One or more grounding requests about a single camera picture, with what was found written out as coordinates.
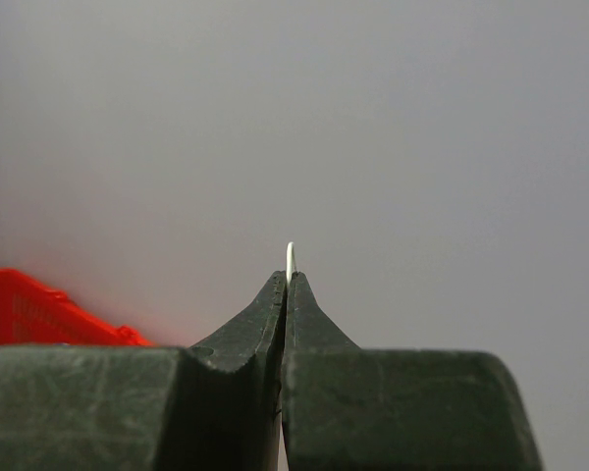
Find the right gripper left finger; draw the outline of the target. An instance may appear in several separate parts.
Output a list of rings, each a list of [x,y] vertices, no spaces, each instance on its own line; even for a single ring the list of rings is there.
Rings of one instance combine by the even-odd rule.
[[[274,470],[286,277],[189,346],[0,345],[0,470]]]

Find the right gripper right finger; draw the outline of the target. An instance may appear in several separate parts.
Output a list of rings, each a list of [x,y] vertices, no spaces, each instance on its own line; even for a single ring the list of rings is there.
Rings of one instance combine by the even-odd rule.
[[[539,470],[516,381],[484,351],[365,349],[291,279],[283,431],[293,470]]]

